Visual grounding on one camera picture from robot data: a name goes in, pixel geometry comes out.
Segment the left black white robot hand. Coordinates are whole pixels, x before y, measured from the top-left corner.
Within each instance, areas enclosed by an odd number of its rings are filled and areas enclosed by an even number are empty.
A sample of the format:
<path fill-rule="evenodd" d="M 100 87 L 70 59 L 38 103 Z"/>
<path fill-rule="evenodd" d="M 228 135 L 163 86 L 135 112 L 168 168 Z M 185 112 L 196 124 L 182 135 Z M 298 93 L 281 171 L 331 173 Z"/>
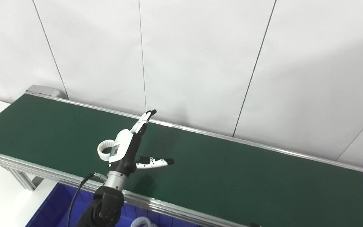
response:
<path fill-rule="evenodd" d="M 109 154 L 109 171 L 119 172 L 128 177 L 137 169 L 152 169 L 174 164 L 172 158 L 137 156 L 147 124 L 156 113 L 155 109 L 143 113 L 130 130 L 124 129 L 117 134 Z"/>

